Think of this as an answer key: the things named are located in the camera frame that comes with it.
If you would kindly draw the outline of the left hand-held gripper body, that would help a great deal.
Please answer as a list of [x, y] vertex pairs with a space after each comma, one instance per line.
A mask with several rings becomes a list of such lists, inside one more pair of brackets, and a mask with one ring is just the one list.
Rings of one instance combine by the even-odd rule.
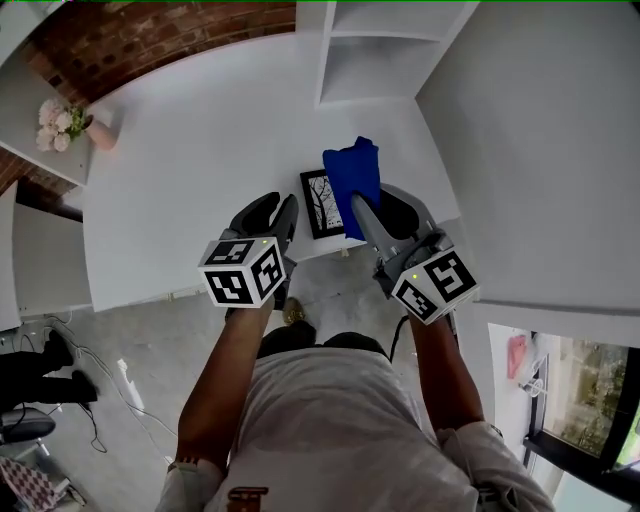
[[286, 256], [295, 227], [282, 232], [243, 234], [227, 228], [211, 241], [198, 270], [217, 307], [259, 308], [270, 298], [280, 309], [287, 299], [296, 263]]

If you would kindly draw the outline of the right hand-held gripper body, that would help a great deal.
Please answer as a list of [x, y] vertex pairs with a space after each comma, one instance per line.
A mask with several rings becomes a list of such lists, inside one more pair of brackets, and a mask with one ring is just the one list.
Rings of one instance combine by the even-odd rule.
[[479, 283], [449, 236], [436, 229], [388, 260], [378, 262], [374, 279], [429, 325], [471, 298]]

